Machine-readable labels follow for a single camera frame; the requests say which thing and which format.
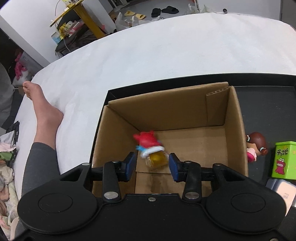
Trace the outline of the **black slippers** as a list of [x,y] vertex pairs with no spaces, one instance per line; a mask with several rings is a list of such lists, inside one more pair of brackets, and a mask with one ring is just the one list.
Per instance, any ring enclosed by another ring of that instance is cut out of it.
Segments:
[[156,17],[160,16],[161,13],[174,15],[174,14],[179,13],[179,10],[177,8],[173,7],[173,6],[167,6],[164,9],[154,8],[152,10],[151,17],[156,18]]

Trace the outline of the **brown cardboard box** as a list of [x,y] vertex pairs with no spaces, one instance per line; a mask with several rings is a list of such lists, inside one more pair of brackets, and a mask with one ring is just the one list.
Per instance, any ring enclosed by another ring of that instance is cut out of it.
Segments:
[[134,135],[154,132],[165,151],[203,167],[221,163],[248,174],[245,130],[235,88],[226,82],[110,101],[102,111],[93,167],[135,151]]

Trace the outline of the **person's bare foot and leg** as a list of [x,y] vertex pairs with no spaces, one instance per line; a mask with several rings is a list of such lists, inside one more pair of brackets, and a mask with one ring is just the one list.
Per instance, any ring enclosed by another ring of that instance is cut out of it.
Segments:
[[34,142],[23,174],[22,195],[25,195],[60,176],[56,134],[64,115],[46,100],[40,85],[25,81],[23,90],[33,103],[37,119]]

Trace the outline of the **green tin box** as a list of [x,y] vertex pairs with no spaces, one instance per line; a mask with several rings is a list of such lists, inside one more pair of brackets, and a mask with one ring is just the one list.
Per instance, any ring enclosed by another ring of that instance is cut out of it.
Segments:
[[285,141],[275,144],[272,178],[296,179],[296,142]]

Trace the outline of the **brown haired doll figurine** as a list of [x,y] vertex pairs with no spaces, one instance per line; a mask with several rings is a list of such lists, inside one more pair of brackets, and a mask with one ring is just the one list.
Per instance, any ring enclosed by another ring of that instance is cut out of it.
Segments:
[[249,163],[256,162],[258,156],[266,156],[268,154],[266,139],[259,132],[246,135],[246,147],[247,160]]

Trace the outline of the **yellow slippers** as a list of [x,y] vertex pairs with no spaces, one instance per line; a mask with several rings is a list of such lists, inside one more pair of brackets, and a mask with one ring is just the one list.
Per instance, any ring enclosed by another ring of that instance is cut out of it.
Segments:
[[135,13],[135,12],[133,12],[133,11],[130,11],[130,10],[128,10],[128,11],[126,11],[125,12],[125,14],[124,14],[124,16],[125,17],[135,17],[136,19],[138,19],[138,20],[143,20],[143,19],[145,19],[146,18],[146,15],[143,15],[143,14],[137,14],[137,13]]

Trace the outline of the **red figurine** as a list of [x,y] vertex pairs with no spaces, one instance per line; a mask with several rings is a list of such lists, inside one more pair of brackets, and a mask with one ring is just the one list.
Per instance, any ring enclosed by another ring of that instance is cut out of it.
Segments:
[[169,156],[163,144],[157,139],[154,131],[133,134],[137,141],[136,149],[140,157],[145,159],[145,164],[150,170],[163,168],[169,163]]

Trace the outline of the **black shallow tray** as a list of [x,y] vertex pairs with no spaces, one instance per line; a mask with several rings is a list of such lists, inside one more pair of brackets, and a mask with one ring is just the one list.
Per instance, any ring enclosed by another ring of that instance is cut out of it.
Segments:
[[267,73],[228,73],[178,77],[109,88],[109,101],[138,94],[215,82],[234,86],[239,99],[245,130],[260,132],[269,153],[248,166],[249,177],[265,184],[271,177],[276,142],[295,141],[295,76]]

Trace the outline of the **white blanket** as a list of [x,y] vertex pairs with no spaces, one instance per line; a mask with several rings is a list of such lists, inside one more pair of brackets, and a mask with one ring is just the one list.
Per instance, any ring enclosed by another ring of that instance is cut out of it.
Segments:
[[49,64],[32,82],[64,113],[57,154],[66,172],[90,159],[109,90],[219,73],[295,75],[295,30],[258,16],[178,16],[94,41]]

